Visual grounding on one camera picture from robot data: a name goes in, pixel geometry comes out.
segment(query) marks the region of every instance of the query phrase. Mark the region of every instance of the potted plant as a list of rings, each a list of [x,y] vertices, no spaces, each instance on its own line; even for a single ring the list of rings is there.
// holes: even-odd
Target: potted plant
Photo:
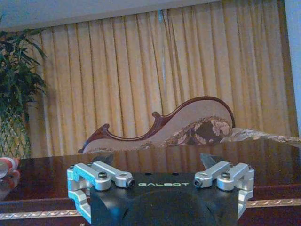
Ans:
[[[0,156],[27,158],[31,154],[25,127],[29,120],[28,103],[39,91],[43,92],[45,83],[34,71],[40,63],[29,56],[29,50],[35,48],[45,58],[32,38],[40,32],[0,32]]]

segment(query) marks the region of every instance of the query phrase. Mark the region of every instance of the screw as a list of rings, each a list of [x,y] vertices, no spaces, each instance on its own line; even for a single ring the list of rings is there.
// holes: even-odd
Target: screw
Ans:
[[[86,188],[86,192],[85,193],[86,193],[86,195],[90,195],[90,188],[89,187]]]
[[[99,179],[106,179],[107,178],[107,173],[106,172],[100,172],[98,174],[98,178]]]
[[[221,174],[222,178],[225,179],[225,180],[229,180],[230,179],[230,173],[228,172],[224,172]]]
[[[134,187],[134,186],[135,186],[135,181],[134,181],[134,180],[129,180],[129,181],[127,182],[127,186],[128,186],[128,187]]]
[[[193,184],[196,188],[200,188],[203,184],[203,181],[201,181],[200,179],[194,179]]]

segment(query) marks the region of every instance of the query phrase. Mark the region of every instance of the wooden table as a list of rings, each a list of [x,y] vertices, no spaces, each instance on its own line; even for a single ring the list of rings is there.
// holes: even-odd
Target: wooden table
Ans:
[[[222,156],[255,169],[254,197],[238,225],[301,225],[301,150],[270,140],[215,146],[144,148],[113,153],[114,167],[130,172],[197,172],[205,170],[200,153]],[[0,225],[89,225],[67,197],[66,170],[96,156],[82,154],[22,160],[18,186],[0,202],[1,213],[35,212],[47,218],[0,220]]]

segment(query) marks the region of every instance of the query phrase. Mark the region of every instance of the wall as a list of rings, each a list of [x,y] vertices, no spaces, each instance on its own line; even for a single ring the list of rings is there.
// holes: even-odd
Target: wall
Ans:
[[[301,1],[285,0],[299,136],[301,136]]]

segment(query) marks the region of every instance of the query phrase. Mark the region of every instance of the curtain fold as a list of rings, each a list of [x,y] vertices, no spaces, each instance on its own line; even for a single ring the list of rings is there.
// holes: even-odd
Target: curtain fold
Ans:
[[[153,111],[203,95],[224,100],[238,127],[296,136],[283,11],[277,0],[221,1],[45,29],[32,157],[76,154],[105,123],[140,136]]]

